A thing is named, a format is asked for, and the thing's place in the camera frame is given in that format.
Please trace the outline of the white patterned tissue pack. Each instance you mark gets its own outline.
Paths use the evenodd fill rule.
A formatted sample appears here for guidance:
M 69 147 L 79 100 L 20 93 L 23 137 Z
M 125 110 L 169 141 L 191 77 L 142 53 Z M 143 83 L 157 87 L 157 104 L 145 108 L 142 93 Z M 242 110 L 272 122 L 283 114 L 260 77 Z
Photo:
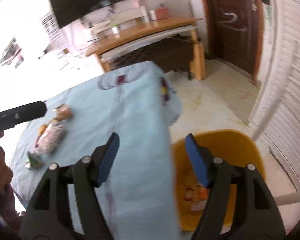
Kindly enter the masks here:
M 34 154 L 50 154 L 57 147 L 65 133 L 65 127 L 61 121 L 52 121 L 47 124 L 45 132 L 37 137 L 34 143 Z

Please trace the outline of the green snack bag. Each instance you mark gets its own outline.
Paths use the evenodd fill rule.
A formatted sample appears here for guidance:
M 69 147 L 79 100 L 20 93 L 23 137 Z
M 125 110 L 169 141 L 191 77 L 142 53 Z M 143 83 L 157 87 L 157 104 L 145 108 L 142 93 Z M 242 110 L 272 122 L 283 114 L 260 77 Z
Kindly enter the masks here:
M 42 159 L 31 152 L 27 153 L 27 161 L 25 163 L 25 167 L 28 169 L 34 169 L 34 168 L 40 168 L 44 165 L 44 163 L 42 162 Z

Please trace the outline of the brown biscuit wrapper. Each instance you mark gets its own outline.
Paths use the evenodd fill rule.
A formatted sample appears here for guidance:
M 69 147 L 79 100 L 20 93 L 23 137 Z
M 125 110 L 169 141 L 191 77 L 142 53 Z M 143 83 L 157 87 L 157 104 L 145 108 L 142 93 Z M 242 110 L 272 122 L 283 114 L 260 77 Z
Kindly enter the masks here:
M 67 104 L 61 104 L 60 106 L 53 109 L 55 113 L 54 119 L 56 121 L 64 121 L 66 119 L 71 119 L 73 117 L 73 113 L 71 108 Z

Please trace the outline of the orange trash bin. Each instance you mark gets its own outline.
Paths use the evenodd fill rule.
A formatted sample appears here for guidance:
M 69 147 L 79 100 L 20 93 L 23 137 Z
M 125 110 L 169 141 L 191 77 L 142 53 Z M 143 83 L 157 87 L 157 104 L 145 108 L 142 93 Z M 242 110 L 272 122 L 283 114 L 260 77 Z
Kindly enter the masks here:
M 264 169 L 254 142 L 236 130 L 188 134 L 173 145 L 179 222 L 196 236 L 218 238 L 224 225 L 233 231 L 256 213 L 257 187 Z

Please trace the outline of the white chair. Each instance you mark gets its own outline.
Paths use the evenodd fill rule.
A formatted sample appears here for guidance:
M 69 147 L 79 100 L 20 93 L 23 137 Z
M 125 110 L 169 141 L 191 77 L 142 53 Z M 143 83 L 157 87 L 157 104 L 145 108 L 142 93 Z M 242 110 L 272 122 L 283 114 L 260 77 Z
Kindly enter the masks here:
M 293 41 L 275 94 L 253 134 L 277 159 L 296 192 L 276 197 L 278 205 L 300 202 L 300 43 Z

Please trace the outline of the eye chart poster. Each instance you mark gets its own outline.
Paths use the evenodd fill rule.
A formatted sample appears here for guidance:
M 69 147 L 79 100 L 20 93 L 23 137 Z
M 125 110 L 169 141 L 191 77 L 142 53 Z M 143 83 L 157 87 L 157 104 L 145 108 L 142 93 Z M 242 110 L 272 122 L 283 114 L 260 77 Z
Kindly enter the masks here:
M 41 19 L 42 26 L 49 37 L 49 45 L 53 50 L 62 51 L 66 49 L 64 36 L 58 26 L 53 12 L 47 13 Z

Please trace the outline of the wooden desk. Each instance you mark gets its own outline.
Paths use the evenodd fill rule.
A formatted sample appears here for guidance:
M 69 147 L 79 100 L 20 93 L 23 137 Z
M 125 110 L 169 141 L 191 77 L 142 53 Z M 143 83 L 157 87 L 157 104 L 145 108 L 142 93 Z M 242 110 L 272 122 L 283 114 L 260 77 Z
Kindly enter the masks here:
M 133 46 L 153 42 L 175 34 L 190 32 L 193 43 L 193 70 L 197 80 L 206 78 L 204 46 L 198 41 L 196 17 L 170 17 L 158 21 L 142 22 L 112 34 L 99 42 L 90 45 L 84 52 L 85 57 L 93 56 L 103 71 L 111 71 L 110 59 Z

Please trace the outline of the white green jar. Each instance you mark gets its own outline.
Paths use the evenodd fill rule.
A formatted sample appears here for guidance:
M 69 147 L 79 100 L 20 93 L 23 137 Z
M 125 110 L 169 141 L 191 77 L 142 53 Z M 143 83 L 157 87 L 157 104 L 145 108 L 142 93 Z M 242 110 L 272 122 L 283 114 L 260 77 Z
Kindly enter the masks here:
M 117 34 L 119 34 L 120 33 L 120 26 L 119 25 L 115 25 L 115 26 L 113 26 L 112 28 L 111 28 L 111 31 L 112 31 L 112 33 L 114 34 L 114 35 L 117 35 Z

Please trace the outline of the white desktop shelf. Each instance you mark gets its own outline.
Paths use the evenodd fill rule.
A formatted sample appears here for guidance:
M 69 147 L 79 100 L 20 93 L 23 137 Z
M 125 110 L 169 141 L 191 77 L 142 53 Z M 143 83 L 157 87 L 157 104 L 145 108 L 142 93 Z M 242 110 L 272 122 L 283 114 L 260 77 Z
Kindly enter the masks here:
M 104 22 L 100 22 L 98 24 L 93 25 L 90 28 L 90 32 L 92 35 L 101 33 L 107 29 L 111 29 L 112 27 L 115 27 L 117 25 L 120 25 L 122 23 L 142 18 L 144 22 L 149 22 L 147 10 L 145 6 L 141 6 L 138 8 L 134 8 L 131 10 L 127 10 L 121 13 L 112 14 L 109 16 Z

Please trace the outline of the orange storage box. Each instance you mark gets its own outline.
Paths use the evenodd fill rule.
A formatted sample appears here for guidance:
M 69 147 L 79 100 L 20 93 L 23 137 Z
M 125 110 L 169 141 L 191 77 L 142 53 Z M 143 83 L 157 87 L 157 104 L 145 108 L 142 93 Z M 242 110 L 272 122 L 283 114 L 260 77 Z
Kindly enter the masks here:
M 151 21 L 163 20 L 170 17 L 169 9 L 166 7 L 159 7 L 149 11 Z

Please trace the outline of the dark brown door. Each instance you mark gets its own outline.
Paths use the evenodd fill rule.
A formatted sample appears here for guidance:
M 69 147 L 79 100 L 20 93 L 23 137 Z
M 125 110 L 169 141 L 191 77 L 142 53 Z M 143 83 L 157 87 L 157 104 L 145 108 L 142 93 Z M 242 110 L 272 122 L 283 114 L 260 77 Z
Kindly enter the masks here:
M 207 57 L 221 59 L 257 83 L 263 46 L 263 6 L 269 0 L 203 0 Z

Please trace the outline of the wall picture frame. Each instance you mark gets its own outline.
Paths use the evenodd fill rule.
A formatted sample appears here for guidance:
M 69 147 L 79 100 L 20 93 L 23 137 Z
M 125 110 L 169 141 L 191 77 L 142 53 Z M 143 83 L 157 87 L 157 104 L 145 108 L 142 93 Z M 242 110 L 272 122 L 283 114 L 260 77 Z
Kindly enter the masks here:
M 24 61 L 24 58 L 21 54 L 21 48 L 17 44 L 17 41 L 14 38 L 11 39 L 8 46 L 5 48 L 2 53 L 2 58 L 0 59 L 1 66 L 10 66 L 12 65 L 15 69 Z

